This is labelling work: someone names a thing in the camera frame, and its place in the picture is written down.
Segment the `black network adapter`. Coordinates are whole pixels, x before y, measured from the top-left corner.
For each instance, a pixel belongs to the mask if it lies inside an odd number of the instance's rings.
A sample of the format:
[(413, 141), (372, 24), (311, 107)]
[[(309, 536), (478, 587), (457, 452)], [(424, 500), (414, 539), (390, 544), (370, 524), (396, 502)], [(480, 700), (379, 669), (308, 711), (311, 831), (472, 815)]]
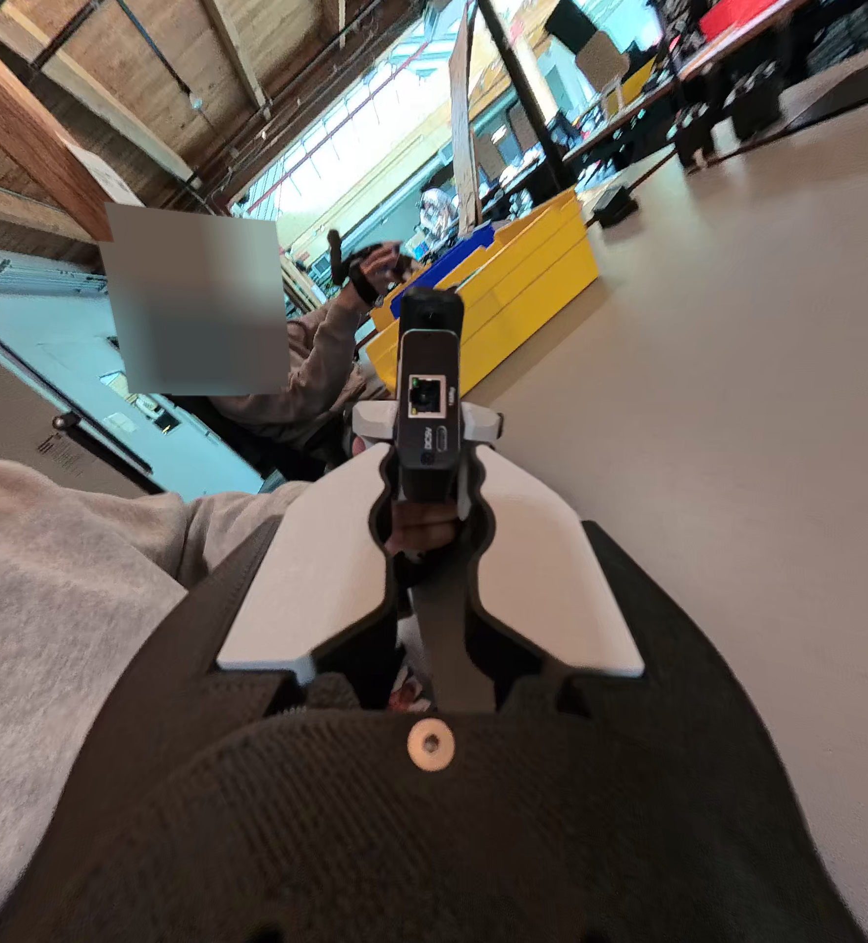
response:
[(447, 502), (461, 461), (460, 341), (409, 329), (399, 341), (394, 448), (407, 501)]

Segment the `black office chair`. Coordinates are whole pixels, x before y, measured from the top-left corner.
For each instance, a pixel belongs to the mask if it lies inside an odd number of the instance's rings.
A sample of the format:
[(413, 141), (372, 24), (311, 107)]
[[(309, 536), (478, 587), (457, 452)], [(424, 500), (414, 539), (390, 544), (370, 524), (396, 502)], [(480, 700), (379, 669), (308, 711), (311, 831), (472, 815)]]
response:
[(667, 141), (673, 144), (676, 157), (687, 174), (710, 166), (716, 159), (713, 115), (711, 107), (704, 102), (687, 105), (676, 113)]
[(778, 63), (767, 60), (739, 77), (723, 104), (739, 143), (747, 143), (782, 121), (780, 95), (783, 80)]

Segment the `pale panel with black bar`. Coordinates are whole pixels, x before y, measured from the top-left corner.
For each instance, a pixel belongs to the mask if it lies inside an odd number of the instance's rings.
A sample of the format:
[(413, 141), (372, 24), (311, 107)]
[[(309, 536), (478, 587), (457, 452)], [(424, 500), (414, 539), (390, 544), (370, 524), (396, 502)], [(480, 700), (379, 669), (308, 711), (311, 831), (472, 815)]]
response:
[(68, 489), (122, 498), (163, 493), (151, 465), (1, 338), (0, 459)]

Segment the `person's left hand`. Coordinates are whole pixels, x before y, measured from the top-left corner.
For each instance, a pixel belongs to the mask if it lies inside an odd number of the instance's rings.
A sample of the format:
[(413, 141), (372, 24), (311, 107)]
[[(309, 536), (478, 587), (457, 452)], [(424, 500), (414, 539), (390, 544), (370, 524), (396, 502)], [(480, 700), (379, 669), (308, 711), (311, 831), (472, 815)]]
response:
[(455, 539), (459, 521), (453, 502), (396, 501), (392, 505), (392, 529), (386, 549), (392, 556), (440, 550)]

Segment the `large yellow plastic bin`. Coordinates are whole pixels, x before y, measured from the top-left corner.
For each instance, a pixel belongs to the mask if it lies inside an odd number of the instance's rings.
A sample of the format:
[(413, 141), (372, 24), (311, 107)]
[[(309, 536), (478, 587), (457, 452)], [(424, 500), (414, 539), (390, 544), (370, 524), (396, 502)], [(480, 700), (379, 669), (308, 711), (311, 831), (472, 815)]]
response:
[(571, 187), (534, 207), (522, 217), (497, 223), (494, 226), (492, 246), (501, 248), (511, 244), (525, 230), (538, 222), (550, 223), (552, 231), (555, 232), (574, 221), (577, 221), (581, 231), (584, 232), (583, 204), (574, 187)]
[(538, 222), (511, 244), (479, 249), (435, 289), (464, 301), (461, 394), (469, 393), (599, 276), (585, 225)]

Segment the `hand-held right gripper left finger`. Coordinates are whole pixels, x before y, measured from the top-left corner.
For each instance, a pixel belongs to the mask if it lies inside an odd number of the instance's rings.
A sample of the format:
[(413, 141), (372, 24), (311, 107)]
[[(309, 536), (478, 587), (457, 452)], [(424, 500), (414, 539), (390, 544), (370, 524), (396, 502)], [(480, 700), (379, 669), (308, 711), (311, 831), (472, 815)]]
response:
[(380, 526), (391, 518), (392, 448), (369, 447), (292, 502), (263, 555), (216, 666), (341, 674), (365, 708), (387, 706), (399, 671), (397, 588)]

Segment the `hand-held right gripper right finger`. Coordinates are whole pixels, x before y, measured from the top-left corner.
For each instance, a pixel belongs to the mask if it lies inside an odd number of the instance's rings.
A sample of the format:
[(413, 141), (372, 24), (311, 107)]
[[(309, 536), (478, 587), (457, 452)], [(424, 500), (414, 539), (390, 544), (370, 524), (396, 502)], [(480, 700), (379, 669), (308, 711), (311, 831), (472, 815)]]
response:
[(469, 657), (496, 707), (525, 678), (642, 678), (644, 659), (569, 503), (485, 444), (472, 450), (469, 482)]

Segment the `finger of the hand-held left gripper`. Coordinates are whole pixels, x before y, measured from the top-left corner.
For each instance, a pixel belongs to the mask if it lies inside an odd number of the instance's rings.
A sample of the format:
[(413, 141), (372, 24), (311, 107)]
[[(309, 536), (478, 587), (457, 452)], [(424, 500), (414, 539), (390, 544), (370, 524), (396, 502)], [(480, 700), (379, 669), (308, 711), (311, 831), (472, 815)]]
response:
[(503, 431), (503, 415), (487, 407), (461, 404), (461, 458), (458, 469), (458, 513), (468, 518), (473, 506), (473, 459), (475, 448), (492, 446)]
[(398, 411), (396, 401), (357, 402), (351, 413), (354, 438), (360, 441), (363, 447), (373, 447), (379, 443), (391, 444), (395, 439)]

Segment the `black metal post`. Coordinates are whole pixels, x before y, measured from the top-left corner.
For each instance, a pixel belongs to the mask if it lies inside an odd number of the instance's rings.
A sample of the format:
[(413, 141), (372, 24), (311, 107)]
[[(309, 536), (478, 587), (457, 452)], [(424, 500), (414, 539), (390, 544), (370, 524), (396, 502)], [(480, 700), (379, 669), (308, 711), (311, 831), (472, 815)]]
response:
[(516, 90), (526, 120), (542, 148), (544, 162), (555, 184), (556, 191), (558, 193), (564, 192), (571, 188), (576, 180), (573, 173), (564, 164), (558, 146), (546, 126), (546, 118), (543, 116), (539, 101), (522, 67), (522, 62), (514, 51), (508, 30), (491, 1), (479, 1), (477, 6), (499, 57), (509, 73), (511, 84)]

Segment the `small black box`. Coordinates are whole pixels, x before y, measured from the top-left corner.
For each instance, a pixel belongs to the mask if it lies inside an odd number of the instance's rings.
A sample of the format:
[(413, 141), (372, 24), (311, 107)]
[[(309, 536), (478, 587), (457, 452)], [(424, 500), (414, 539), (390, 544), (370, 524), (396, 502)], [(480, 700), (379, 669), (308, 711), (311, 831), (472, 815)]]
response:
[(629, 186), (612, 185), (605, 189), (593, 206), (593, 215), (589, 225), (597, 223), (602, 229), (609, 229), (638, 211), (639, 204)]

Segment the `blue plastic bin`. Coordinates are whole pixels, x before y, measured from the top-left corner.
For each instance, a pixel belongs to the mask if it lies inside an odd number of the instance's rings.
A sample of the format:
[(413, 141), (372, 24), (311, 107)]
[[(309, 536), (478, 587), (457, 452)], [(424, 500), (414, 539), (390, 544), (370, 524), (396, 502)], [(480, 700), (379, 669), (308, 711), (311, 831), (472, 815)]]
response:
[(402, 295), (409, 287), (436, 288), (445, 277), (449, 276), (464, 260), (479, 249), (489, 248), (495, 238), (496, 224), (485, 222), (477, 227), (472, 234), (459, 240), (451, 249), (442, 254), (436, 261), (422, 267), (416, 273), (411, 273), (408, 281), (394, 289), (386, 300), (386, 306), (391, 311), (393, 321), (400, 318)]

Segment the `upright wooden board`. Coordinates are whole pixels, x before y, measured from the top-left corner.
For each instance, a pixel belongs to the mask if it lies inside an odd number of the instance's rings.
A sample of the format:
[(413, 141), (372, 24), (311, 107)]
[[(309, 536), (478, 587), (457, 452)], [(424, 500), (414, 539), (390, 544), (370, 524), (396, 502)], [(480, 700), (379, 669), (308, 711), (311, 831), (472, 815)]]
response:
[(454, 182), (458, 196), (459, 237), (471, 235), (482, 223), (479, 170), (470, 114), (470, 77), (473, 34), (478, 3), (464, 3), (459, 29), (448, 60), (451, 144)]

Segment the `red plastic bin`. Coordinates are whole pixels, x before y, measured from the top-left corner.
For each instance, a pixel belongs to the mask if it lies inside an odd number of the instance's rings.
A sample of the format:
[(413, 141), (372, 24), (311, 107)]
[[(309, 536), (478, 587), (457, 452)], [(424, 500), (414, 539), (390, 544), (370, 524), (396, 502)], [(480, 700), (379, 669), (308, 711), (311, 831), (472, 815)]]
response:
[(699, 18), (699, 30), (708, 42), (727, 39), (752, 26), (756, 21), (762, 22), (774, 14), (789, 12), (801, 3), (793, 1), (715, 2)]

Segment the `person's left forearm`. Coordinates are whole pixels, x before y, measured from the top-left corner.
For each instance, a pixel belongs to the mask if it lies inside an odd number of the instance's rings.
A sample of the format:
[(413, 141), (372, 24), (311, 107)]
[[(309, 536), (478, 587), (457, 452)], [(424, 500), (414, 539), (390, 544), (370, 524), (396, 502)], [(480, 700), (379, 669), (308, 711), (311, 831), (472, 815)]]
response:
[(134, 654), (189, 589), (305, 489), (127, 499), (0, 460), (0, 908)]

